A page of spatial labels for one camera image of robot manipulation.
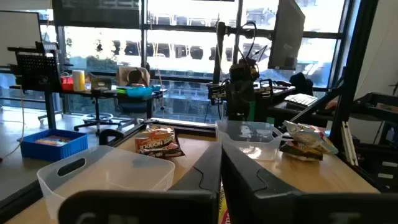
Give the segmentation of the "green ramen packet stack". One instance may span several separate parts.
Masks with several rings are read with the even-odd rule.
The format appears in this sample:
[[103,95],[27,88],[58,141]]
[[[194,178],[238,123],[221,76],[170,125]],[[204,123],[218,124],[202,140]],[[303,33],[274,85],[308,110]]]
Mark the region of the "green ramen packet stack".
[[84,190],[166,191],[175,164],[142,154],[96,146],[49,164],[37,172],[47,211],[55,220],[69,196]]

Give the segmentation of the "black utility cart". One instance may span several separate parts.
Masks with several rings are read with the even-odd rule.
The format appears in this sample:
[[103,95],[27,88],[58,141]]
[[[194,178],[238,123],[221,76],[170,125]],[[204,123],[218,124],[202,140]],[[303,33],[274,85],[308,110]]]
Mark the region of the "black utility cart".
[[398,193],[398,96],[368,93],[353,101],[349,117],[380,121],[379,141],[353,140],[356,170],[381,192]]

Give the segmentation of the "black computer desk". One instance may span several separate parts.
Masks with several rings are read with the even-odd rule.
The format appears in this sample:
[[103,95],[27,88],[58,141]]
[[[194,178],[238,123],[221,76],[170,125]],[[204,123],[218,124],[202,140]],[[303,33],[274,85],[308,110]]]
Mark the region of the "black computer desk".
[[[266,116],[267,118],[274,118],[274,124],[280,126],[284,120],[290,120],[294,116],[298,115],[302,108],[294,108],[287,106],[284,99],[295,94],[295,87],[288,87],[284,90],[274,89],[274,97],[272,99],[272,104],[267,108]],[[332,121],[333,117],[331,113],[319,113],[315,112],[312,115],[300,120],[299,123],[311,124],[315,126],[320,126],[325,128],[327,122]]]

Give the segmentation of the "dark roller blind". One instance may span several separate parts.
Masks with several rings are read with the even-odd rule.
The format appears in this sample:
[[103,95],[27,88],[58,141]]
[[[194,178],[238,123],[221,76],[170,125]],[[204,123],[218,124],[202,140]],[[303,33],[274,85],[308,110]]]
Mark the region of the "dark roller blind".
[[141,0],[52,0],[57,26],[138,29]]

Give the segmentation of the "clear plastic bin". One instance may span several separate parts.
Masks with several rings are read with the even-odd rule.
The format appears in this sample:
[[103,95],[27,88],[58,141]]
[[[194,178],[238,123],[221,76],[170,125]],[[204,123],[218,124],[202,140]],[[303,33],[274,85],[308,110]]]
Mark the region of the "clear plastic bin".
[[253,121],[219,120],[216,136],[224,145],[259,161],[273,161],[282,141],[282,133],[272,124]]

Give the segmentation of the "black Fire Noodle ramen packet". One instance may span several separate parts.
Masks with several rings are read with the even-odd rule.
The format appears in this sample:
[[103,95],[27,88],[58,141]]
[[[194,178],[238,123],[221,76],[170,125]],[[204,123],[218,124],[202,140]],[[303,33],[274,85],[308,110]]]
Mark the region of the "black Fire Noodle ramen packet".
[[218,204],[218,224],[231,224],[223,184],[221,184],[220,187],[220,198]]
[[322,161],[323,154],[314,148],[297,141],[287,141],[280,147],[280,151],[301,161]]
[[136,135],[134,142],[137,153],[146,156],[164,159],[185,155],[171,126],[147,125]]

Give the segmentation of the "white metal rails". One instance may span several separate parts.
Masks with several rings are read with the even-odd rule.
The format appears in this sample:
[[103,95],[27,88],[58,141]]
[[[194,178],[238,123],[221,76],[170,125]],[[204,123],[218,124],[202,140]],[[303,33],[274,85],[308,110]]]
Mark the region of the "white metal rails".
[[343,121],[341,124],[341,132],[342,132],[342,140],[343,146],[345,149],[345,155],[347,161],[352,166],[359,166],[358,158],[356,155],[356,151],[354,148],[353,137],[349,128],[349,123],[347,121]]

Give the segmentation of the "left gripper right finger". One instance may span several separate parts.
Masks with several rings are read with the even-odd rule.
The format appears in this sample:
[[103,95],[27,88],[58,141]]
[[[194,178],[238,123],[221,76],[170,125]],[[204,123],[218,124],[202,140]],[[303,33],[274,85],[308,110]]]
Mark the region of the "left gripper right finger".
[[398,194],[305,193],[240,150],[222,150],[232,224],[398,224]]

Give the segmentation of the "blue yellow Maruchan ramen packet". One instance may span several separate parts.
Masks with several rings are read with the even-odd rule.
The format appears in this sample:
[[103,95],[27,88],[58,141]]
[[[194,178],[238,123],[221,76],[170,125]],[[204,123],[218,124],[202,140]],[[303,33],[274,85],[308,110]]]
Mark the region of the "blue yellow Maruchan ramen packet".
[[297,142],[301,142],[310,148],[329,154],[338,154],[339,150],[328,139],[323,131],[315,126],[284,121],[287,132]]

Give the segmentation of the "grey desk device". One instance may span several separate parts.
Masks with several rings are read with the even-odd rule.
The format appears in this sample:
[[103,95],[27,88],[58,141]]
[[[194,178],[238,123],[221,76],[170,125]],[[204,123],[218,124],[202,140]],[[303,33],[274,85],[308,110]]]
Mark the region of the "grey desk device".
[[111,90],[112,87],[110,78],[101,78],[94,75],[90,75],[90,83],[92,90],[108,91]]

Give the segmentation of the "black office stool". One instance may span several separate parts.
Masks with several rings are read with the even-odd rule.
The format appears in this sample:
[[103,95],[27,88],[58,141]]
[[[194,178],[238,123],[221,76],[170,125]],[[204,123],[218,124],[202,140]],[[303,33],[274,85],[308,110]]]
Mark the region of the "black office stool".
[[85,91],[83,93],[80,93],[80,95],[91,98],[92,103],[95,106],[95,112],[83,115],[83,117],[81,119],[83,120],[84,124],[74,126],[73,127],[74,131],[79,132],[80,128],[87,128],[90,126],[95,126],[96,127],[95,134],[98,136],[101,132],[100,127],[102,125],[117,126],[119,128],[122,126],[121,122],[117,123],[117,122],[113,121],[114,116],[112,114],[100,112],[99,99],[100,98],[116,99],[117,95],[114,91],[112,91],[112,90],[106,90],[106,91],[91,90],[90,92]]

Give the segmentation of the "yellow cylinder container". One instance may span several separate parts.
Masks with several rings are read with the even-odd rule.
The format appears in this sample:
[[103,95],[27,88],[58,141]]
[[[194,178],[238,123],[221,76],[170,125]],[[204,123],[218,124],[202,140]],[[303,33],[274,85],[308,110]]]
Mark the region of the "yellow cylinder container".
[[85,90],[85,72],[83,70],[73,70],[73,90],[84,91]]

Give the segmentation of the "blue plastic crate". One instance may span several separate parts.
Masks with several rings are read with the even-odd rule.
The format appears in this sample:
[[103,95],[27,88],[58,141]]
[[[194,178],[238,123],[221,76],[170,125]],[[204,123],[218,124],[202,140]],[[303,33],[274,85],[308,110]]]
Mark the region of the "blue plastic crate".
[[[69,143],[59,147],[35,143],[35,140],[51,135],[68,137],[72,140]],[[22,157],[50,162],[59,161],[88,149],[87,134],[60,129],[48,129],[34,133],[24,136],[19,141],[21,143]]]

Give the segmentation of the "black-framed window wall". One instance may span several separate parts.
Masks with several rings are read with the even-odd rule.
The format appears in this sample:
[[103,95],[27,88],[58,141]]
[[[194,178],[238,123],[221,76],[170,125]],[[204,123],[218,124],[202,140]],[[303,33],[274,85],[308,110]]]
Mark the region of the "black-framed window wall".
[[[345,0],[295,0],[305,14],[296,72],[316,87],[326,88],[333,74],[337,36]],[[218,21],[246,28],[274,28],[279,0],[149,0],[147,63],[157,84],[167,89],[165,110],[157,115],[191,121],[214,121],[216,108],[207,102],[205,80],[213,77],[216,35],[194,32],[193,26],[214,27]],[[66,27],[63,41],[71,69],[114,74],[118,66],[136,66],[141,56],[138,30]]]

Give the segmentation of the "white whiteboard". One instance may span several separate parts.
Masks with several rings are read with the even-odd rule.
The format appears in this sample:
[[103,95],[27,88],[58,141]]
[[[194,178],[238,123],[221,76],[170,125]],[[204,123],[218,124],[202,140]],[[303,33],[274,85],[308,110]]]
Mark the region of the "white whiteboard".
[[16,64],[9,47],[35,48],[41,41],[37,12],[0,11],[0,67]]

